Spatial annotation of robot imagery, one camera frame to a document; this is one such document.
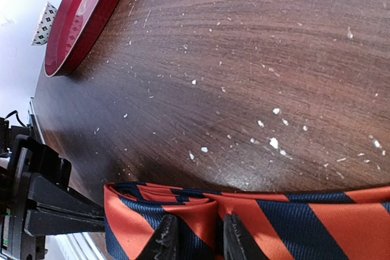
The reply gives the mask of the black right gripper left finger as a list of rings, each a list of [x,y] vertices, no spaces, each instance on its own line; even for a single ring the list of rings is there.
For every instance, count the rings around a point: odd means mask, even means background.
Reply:
[[[179,258],[179,223],[165,215],[136,260],[174,260]]]

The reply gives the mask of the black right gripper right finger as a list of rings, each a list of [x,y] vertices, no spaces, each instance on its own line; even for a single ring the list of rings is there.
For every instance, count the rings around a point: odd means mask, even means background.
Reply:
[[[227,214],[225,216],[223,242],[224,259],[268,259],[236,214]]]

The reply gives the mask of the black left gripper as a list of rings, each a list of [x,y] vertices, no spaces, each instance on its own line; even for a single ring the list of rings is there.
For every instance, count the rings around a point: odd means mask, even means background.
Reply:
[[[31,137],[29,127],[1,119],[1,256],[44,259],[47,235],[101,233],[103,207],[68,188],[71,163]]]

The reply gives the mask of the orange navy striped tie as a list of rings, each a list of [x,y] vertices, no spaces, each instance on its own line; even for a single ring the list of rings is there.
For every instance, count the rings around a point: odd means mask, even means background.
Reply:
[[[104,186],[105,238],[138,259],[165,215],[178,218],[176,259],[222,259],[224,220],[237,215],[261,259],[388,259],[389,188],[306,194],[229,193],[142,182]]]

